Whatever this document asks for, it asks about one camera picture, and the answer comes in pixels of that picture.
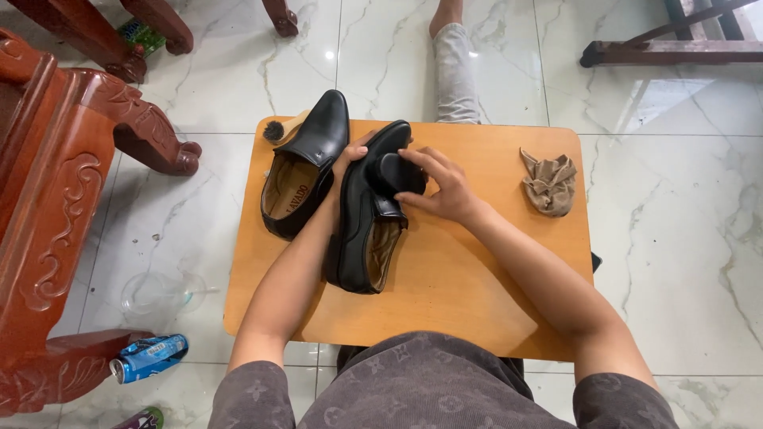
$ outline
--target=patterned shirt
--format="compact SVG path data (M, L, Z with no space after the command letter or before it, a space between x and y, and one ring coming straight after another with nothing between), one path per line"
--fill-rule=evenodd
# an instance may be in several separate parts
M677 429L652 387L622 374L581 380L572 398L584 429ZM494 354L435 332L410 332L353 357L296 425L286 374L274 363L231 371L214 396L210 429L565 429Z

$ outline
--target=chair leg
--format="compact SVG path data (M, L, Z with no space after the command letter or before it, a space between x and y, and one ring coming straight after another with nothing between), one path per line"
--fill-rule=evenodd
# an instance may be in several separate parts
M116 123L117 149L158 171L173 176L192 176L198 169L201 147L192 141L180 143L169 119L153 103L146 102L137 89L106 73L91 73L93 96L86 107L100 112Z
M275 31L281 37L293 37L299 34L297 15L290 11L286 0L262 0Z
M107 72L143 83L146 62L88 0L9 0L24 15L64 39Z
M165 0L120 0L128 12L167 39L173 55L193 50L193 34Z
M0 417L79 398L111 374L108 363L119 350L152 336L146 331L110 329L51 338L43 356L0 369Z

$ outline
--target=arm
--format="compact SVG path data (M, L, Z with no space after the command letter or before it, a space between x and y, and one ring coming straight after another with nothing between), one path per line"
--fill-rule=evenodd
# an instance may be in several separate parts
M595 373L620 373L657 388L625 322L591 284L477 198L463 169L440 152L424 148L401 155L422 167L440 191L395 198L459 222L493 253L540 314L570 340L576 382Z
M315 289L329 238L339 220L339 190L347 166L368 149L372 131L350 144L333 165L334 183L297 237L281 252L260 280L241 321L228 372L255 360L283 367L284 348L294 335Z

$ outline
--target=orange tabletop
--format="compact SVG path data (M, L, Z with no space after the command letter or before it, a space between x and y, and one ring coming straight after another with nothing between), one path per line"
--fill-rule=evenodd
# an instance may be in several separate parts
M257 127L233 256L225 330L235 335L246 307L287 242L262 223L259 200L273 146ZM351 121L352 139L387 122ZM411 124L412 148L431 146L466 171L474 192L593 284L580 140L571 130L500 125ZM524 195L520 147L537 159L566 154L578 167L578 192L563 218L547 218ZM430 180L427 193L436 184ZM370 346L408 331L439 331L498 356L571 360L571 349L493 256L463 227L405 207L410 226L395 247L384 291L357 295L322 283L293 340Z

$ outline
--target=bare foot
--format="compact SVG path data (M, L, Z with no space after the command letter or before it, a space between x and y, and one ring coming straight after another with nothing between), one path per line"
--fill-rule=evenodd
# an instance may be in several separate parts
M439 0L437 11L434 13L430 23L430 37L434 38L447 24L452 22L461 24L463 11L463 0Z

